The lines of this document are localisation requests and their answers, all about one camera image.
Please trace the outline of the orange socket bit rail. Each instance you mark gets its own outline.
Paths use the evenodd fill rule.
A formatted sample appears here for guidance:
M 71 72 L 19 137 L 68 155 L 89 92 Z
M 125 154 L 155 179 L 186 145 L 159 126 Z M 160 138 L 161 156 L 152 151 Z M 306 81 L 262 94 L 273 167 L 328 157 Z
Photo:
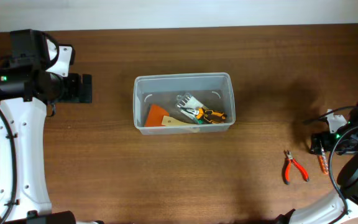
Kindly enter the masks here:
M 321 171 L 324 175 L 328 175 L 329 174 L 328 160 L 326 157 L 326 153 L 324 151 L 324 147 L 321 144 L 321 142 L 318 143 L 318 146 L 319 146 L 318 160 L 319 160 L 319 165 L 320 165 Z

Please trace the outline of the orange scraper with wooden handle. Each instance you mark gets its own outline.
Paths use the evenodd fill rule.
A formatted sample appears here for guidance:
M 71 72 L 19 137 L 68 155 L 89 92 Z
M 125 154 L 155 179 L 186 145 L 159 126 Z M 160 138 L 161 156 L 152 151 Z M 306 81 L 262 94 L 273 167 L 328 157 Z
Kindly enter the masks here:
M 185 128 L 189 129 L 191 132 L 200 131 L 200 128 L 198 128 L 196 124 L 185 123 L 171 117 L 167 110 L 156 104 L 151 104 L 144 126 L 146 128 L 168 127 Z

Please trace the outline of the orange black long-nose pliers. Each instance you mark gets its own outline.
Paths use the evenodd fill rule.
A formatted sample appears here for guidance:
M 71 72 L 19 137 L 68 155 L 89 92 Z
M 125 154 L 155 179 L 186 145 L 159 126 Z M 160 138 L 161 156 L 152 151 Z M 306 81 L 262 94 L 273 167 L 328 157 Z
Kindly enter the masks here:
M 197 120 L 201 120 L 207 124 L 220 124 L 224 123 L 227 119 L 227 114 L 217 110 L 206 110 L 204 108 L 180 108 L 182 111 L 195 116 Z

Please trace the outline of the clear case of coloured plugs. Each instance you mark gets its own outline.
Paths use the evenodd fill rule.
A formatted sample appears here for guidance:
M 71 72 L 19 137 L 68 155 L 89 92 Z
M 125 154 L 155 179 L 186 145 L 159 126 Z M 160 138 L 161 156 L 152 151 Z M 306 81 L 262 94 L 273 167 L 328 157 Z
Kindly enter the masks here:
M 181 108 L 191 108 L 191 109 L 204 108 L 204 109 L 207 109 L 207 107 L 204 104 L 202 104 L 200 101 L 198 101 L 190 93 L 185 93 L 184 95 L 177 95 L 176 100 L 177 100 L 177 103 L 175 106 L 177 108 L 179 108 L 179 111 L 181 113 L 183 113 L 185 116 L 190 118 L 194 123 L 203 124 L 202 121 L 196 119 L 195 115 L 187 113 L 186 111 L 183 111 Z

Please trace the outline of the clear plastic storage container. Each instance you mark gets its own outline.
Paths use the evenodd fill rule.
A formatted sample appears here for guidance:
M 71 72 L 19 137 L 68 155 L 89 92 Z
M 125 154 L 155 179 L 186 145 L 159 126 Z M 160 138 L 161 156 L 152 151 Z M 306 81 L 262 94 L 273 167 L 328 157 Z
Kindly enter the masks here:
M 227 115 L 209 124 L 184 109 Z M 184 73 L 137 77 L 133 93 L 134 126 L 143 135 L 226 131 L 235 123 L 234 90 L 228 73 Z

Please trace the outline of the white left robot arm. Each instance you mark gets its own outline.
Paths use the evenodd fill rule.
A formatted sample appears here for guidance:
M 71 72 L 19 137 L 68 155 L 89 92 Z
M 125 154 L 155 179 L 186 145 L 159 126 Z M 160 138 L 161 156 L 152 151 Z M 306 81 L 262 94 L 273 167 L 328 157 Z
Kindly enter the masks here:
M 72 223 L 53 212 L 44 169 L 44 124 L 57 103 L 91 103 L 92 77 L 71 73 L 73 46 L 48 33 L 10 33 L 0 68 L 0 223 Z

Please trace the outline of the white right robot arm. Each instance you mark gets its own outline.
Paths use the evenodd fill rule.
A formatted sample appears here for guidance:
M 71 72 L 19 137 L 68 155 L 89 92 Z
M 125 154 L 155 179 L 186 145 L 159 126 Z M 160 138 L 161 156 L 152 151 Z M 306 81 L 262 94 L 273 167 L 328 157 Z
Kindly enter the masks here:
M 348 118 L 338 109 L 318 116 L 315 120 L 329 129 L 311 135 L 310 153 L 319 157 L 333 190 L 305 208 L 279 215 L 274 223 L 344 223 L 358 218 L 358 102 L 348 109 Z

